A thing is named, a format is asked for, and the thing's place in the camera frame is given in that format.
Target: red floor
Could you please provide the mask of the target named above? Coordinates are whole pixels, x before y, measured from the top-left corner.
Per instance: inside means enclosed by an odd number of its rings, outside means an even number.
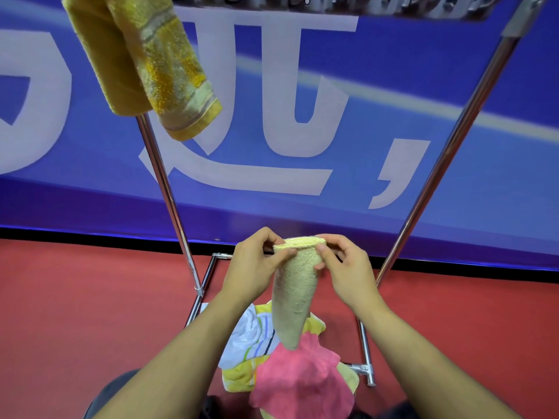
[[[200,272],[209,258],[196,259]],[[219,290],[220,261],[208,293]],[[403,319],[526,419],[559,417],[559,285],[392,273],[383,296]],[[116,375],[141,367],[184,325],[194,300],[183,257],[0,239],[0,411],[3,419],[81,419]],[[270,292],[260,301],[267,302]],[[327,279],[312,311],[322,345],[361,361],[354,317]],[[370,413],[404,398],[371,345],[378,386]],[[228,417],[254,417],[247,394],[219,394]]]

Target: pink towel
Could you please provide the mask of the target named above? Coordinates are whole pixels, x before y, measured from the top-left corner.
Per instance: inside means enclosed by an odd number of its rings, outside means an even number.
[[[305,333],[295,351],[278,345],[258,366],[250,405],[275,419],[346,419],[353,394],[336,369],[340,356]]]

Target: pile of towels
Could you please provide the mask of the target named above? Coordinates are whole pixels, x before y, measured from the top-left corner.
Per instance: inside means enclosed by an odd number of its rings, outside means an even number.
[[[296,350],[287,350],[272,323],[272,303],[243,313],[219,362],[228,392],[251,392],[264,419],[346,419],[359,377],[319,344],[325,323],[310,313]]]

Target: towel rack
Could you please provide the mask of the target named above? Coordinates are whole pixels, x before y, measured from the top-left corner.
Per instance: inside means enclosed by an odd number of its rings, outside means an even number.
[[[220,6],[233,9],[303,11],[317,14],[394,15],[449,20],[485,19],[498,1],[499,0],[174,0],[174,2],[183,6]],[[388,271],[394,265],[395,260],[400,255],[402,248],[421,217],[423,210],[441,182],[444,173],[454,159],[455,154],[472,127],[485,101],[489,97],[491,90],[513,54],[514,49],[518,42],[529,32],[545,1],[546,0],[522,0],[501,32],[499,44],[489,64],[486,66],[470,99],[458,117],[441,154],[433,166],[427,181],[423,185],[419,196],[398,234],[394,246],[388,253],[388,257],[377,275],[377,286],[381,284]],[[163,199],[167,205],[173,227],[177,233],[182,252],[194,279],[194,288],[196,289],[197,296],[186,322],[187,326],[199,313],[200,304],[202,303],[206,288],[213,275],[216,263],[219,260],[231,260],[233,256],[230,254],[214,253],[206,269],[204,278],[200,282],[149,117],[146,113],[137,116],[136,120],[153,170],[155,171],[157,182],[163,194]],[[374,370],[371,362],[371,354],[369,352],[367,333],[360,321],[358,321],[358,326],[365,363],[350,364],[349,366],[356,373],[366,376],[367,386],[374,387]]]

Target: rolled towel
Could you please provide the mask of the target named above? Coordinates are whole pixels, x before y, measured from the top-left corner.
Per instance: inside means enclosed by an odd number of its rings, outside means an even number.
[[[315,246],[326,241],[318,237],[288,238],[285,244],[274,246],[274,253],[296,248],[298,253],[276,271],[272,290],[272,322],[287,350],[295,350],[309,315],[312,296],[316,290],[314,265],[322,260]]]

